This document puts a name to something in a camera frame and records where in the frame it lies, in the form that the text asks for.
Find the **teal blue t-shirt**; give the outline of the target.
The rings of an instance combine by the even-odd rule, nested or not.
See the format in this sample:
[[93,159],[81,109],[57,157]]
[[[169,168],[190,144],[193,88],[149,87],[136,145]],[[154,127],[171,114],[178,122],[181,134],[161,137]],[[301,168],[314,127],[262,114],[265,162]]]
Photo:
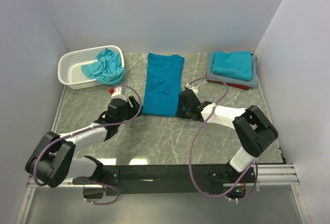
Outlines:
[[149,53],[143,100],[143,115],[175,117],[184,57]]

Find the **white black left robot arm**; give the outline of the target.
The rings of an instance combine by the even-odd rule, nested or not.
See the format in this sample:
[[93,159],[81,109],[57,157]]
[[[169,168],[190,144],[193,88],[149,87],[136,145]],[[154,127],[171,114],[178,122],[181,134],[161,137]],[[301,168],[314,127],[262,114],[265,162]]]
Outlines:
[[140,116],[142,110],[133,96],[114,98],[89,126],[70,133],[46,133],[28,159],[25,171],[35,177],[39,186],[52,188],[67,178],[85,177],[92,184],[102,182],[103,163],[91,156],[76,159],[74,154],[112,138],[120,125]]

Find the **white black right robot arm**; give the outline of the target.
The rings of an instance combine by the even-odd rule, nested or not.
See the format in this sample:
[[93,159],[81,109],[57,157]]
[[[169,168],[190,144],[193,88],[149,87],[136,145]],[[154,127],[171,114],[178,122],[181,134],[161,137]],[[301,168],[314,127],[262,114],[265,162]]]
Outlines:
[[244,170],[252,166],[264,151],[278,139],[278,131],[260,110],[251,105],[248,108],[230,108],[217,102],[200,102],[195,92],[186,89],[178,95],[176,116],[200,122],[189,150],[189,174],[193,175],[193,146],[200,131],[206,124],[216,124],[235,130],[241,147],[221,171],[208,171],[207,177],[215,180],[238,182],[244,177]]

